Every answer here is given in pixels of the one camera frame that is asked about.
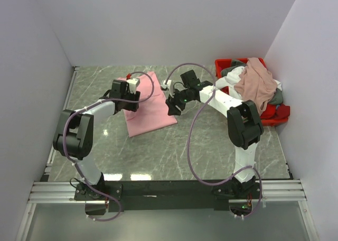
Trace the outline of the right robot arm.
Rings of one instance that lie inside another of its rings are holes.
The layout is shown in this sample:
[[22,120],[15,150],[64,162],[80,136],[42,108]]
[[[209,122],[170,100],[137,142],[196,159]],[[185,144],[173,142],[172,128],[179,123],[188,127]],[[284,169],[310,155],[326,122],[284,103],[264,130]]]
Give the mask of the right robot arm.
[[214,108],[227,119],[229,139],[235,149],[235,166],[231,177],[214,184],[217,193],[228,198],[244,198],[252,193],[256,188],[256,148],[264,132],[255,103],[231,97],[213,83],[201,81],[194,70],[181,74],[183,90],[176,89],[175,84],[170,79],[161,84],[161,89],[169,92],[166,99],[168,115],[178,116],[188,102],[198,101]]

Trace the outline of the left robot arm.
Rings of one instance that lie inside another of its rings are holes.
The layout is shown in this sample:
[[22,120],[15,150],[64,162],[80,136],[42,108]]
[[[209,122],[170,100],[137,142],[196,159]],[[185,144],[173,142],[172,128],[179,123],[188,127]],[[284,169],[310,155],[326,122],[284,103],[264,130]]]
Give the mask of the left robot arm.
[[140,79],[114,80],[111,89],[89,107],[61,112],[53,138],[53,148],[71,161],[78,171],[83,190],[95,200],[106,192],[104,175],[90,156],[93,146],[94,124],[121,110],[138,110]]

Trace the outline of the pink t shirt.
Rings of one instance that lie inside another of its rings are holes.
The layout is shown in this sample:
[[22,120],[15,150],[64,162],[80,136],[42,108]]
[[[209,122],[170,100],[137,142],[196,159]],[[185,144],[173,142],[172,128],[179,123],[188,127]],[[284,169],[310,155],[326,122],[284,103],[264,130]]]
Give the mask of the pink t shirt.
[[154,82],[154,92],[150,99],[139,103],[136,112],[124,111],[129,137],[137,136],[177,123],[174,116],[167,114],[166,98],[158,78],[153,71],[147,73]]

